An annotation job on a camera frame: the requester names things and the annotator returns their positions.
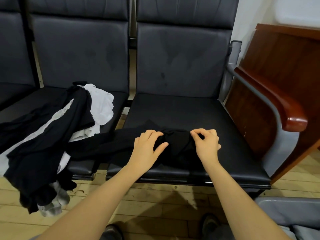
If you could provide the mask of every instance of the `shoe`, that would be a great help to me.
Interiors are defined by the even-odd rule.
[[[100,239],[125,240],[121,229],[116,224],[107,225]]]
[[[200,236],[207,236],[209,233],[214,232],[214,230],[220,225],[221,223],[219,219],[214,214],[204,214],[200,221]]]

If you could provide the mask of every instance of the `headrest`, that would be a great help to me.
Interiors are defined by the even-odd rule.
[[[0,10],[2,11],[20,11],[18,0],[0,0]]]
[[[239,0],[137,0],[137,21],[232,29]]]
[[[128,0],[28,0],[32,13],[129,20]]]

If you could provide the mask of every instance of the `red-brown armrest pad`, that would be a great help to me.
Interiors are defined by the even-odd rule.
[[[252,71],[242,67],[236,67],[234,71],[274,104],[280,114],[283,130],[301,132],[306,129],[308,120],[298,101]]]

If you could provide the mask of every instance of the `wooden floor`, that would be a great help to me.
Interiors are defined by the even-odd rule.
[[[76,180],[77,187],[68,192],[70,204],[56,217],[42,217],[39,212],[29,215],[20,206],[18,191],[0,178],[0,239],[28,240],[41,234],[105,182],[105,175],[105,170],[98,170],[94,181]],[[320,152],[306,157],[262,196],[320,198]],[[198,223],[206,212],[226,222],[212,187],[135,183],[110,222],[119,224],[126,240],[197,239]]]

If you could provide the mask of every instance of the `chair backrest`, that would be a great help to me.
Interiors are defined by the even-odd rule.
[[[35,86],[18,0],[0,0],[0,83]]]
[[[239,0],[137,0],[137,93],[218,98]]]
[[[44,86],[128,92],[128,0],[27,0]]]

